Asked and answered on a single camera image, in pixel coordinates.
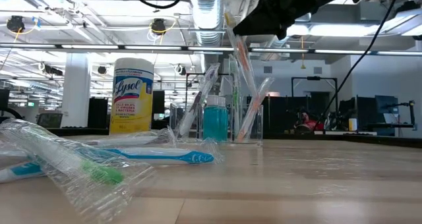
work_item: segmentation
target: wooden table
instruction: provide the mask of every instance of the wooden table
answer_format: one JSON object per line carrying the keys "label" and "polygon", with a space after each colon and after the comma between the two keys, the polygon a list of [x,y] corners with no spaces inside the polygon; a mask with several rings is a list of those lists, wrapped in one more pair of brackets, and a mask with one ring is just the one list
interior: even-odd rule
{"label": "wooden table", "polygon": [[[115,223],[422,223],[422,150],[289,140],[223,150],[221,165],[159,169]],[[0,220],[80,223],[47,178],[0,184]]]}

